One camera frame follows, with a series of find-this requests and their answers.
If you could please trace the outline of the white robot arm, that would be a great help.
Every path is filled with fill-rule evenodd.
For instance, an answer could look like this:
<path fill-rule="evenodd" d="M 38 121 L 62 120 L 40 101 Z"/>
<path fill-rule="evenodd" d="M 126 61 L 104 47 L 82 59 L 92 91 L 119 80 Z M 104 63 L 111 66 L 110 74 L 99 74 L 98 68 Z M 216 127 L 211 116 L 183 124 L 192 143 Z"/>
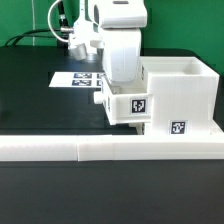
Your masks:
<path fill-rule="evenodd" d="M 88 17 L 80 17 L 69 35 L 72 56 L 85 60 L 101 50 L 109 82 L 133 82 L 140 57 L 140 29 L 147 26 L 144 0 L 88 0 Z"/>

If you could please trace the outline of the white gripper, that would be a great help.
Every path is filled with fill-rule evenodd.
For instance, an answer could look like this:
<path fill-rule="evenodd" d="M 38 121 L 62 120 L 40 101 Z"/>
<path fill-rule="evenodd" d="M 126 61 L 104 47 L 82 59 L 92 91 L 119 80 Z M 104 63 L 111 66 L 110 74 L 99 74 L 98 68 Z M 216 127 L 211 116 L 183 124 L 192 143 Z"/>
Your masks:
<path fill-rule="evenodd" d="M 104 43 L 102 65 L 111 84 L 127 84 L 135 80 L 141 48 L 139 29 L 102 31 Z"/>

